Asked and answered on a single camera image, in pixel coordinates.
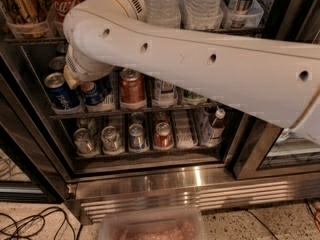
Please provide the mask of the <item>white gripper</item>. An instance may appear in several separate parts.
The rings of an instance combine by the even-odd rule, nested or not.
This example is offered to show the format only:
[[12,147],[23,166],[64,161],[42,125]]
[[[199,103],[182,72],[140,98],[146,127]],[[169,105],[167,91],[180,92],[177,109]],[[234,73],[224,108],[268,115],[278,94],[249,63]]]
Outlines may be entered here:
[[63,75],[70,89],[74,90],[80,85],[80,80],[71,74],[71,70],[67,65],[64,66]]

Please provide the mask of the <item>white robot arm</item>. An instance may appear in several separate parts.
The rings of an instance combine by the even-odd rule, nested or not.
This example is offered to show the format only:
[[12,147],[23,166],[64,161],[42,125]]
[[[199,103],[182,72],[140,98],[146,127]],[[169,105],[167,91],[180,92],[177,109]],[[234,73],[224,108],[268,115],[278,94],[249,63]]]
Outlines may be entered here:
[[320,46],[146,23],[144,0],[86,0],[65,16],[73,51],[127,67],[320,143]]

